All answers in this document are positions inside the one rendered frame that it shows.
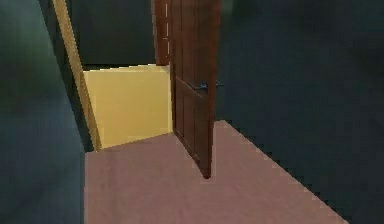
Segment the brown wooden room door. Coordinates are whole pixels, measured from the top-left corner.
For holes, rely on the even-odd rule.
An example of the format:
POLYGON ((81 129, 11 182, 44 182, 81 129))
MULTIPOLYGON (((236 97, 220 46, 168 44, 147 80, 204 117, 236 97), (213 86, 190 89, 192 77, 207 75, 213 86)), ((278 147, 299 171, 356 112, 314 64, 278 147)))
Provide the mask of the brown wooden room door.
POLYGON ((173 132, 202 176, 211 177, 221 0, 170 0, 173 132), (188 83, 206 82, 208 91, 188 83))

